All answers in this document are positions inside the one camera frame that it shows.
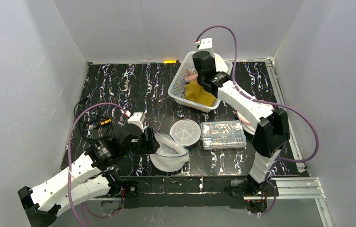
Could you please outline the yellow bra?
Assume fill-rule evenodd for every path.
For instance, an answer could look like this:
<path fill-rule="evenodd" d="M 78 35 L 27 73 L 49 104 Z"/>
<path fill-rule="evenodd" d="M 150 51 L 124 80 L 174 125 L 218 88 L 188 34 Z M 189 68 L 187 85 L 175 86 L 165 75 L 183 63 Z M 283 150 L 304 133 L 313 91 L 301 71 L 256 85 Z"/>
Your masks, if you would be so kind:
<path fill-rule="evenodd" d="M 205 106 L 213 106 L 216 97 L 205 91 L 197 81 L 193 80 L 185 85 L 185 99 Z"/>

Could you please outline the white mesh bag blue trim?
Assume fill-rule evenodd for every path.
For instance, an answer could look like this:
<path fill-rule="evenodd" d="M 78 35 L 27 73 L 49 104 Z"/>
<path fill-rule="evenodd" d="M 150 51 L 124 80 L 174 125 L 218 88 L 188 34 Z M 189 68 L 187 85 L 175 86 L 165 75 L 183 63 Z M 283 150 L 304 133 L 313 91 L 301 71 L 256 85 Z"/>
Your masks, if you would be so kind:
<path fill-rule="evenodd" d="M 201 128 L 193 120 L 183 119 L 174 123 L 169 133 L 157 133 L 156 141 L 160 147 L 150 154 L 155 168 L 162 172 L 179 171 L 189 161 L 189 147 L 200 140 Z"/>

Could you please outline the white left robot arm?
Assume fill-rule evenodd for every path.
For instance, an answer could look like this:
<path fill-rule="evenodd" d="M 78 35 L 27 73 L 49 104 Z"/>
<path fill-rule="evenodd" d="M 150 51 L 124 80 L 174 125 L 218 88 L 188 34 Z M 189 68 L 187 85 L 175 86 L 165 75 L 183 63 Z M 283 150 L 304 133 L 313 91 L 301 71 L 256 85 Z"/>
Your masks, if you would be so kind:
<path fill-rule="evenodd" d="M 33 227 L 48 227 L 68 209 L 89 199 L 116 194 L 136 196 L 136 182 L 124 182 L 116 170 L 129 153 L 154 154 L 160 147 L 152 128 L 129 125 L 114 136 L 92 144 L 68 167 L 35 187 L 18 190 L 23 209 Z"/>

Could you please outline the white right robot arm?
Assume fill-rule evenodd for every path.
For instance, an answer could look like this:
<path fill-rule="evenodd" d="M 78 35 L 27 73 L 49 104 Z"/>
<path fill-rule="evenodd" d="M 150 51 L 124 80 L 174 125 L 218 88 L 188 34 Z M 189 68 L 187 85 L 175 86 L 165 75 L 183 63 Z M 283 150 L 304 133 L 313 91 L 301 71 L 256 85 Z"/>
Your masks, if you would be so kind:
<path fill-rule="evenodd" d="M 198 51 L 192 55 L 192 60 L 198 73 L 198 84 L 229 104 L 254 128 L 252 145 L 256 154 L 247 182 L 253 191 L 262 190 L 269 179 L 271 167 L 290 139 L 287 112 L 281 108 L 271 108 L 250 97 L 234 82 L 233 75 L 217 71 L 214 57 L 209 52 Z"/>

